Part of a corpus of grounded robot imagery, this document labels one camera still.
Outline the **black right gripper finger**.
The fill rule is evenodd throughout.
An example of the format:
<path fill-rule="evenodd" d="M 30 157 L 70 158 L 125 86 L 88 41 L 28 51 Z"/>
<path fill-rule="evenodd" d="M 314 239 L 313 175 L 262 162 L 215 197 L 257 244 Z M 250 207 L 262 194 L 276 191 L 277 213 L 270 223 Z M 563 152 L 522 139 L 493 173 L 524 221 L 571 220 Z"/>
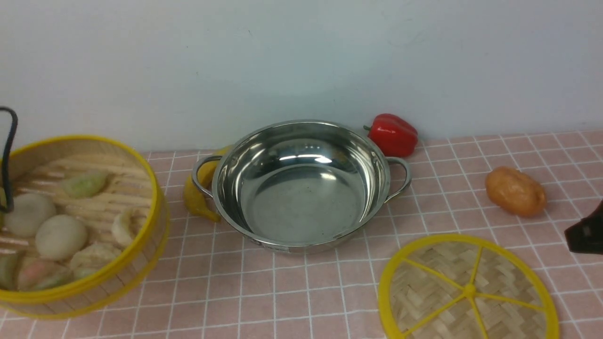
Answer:
<path fill-rule="evenodd" d="M 603 253 L 603 203 L 587 217 L 564 230 L 570 252 L 589 255 Z"/>

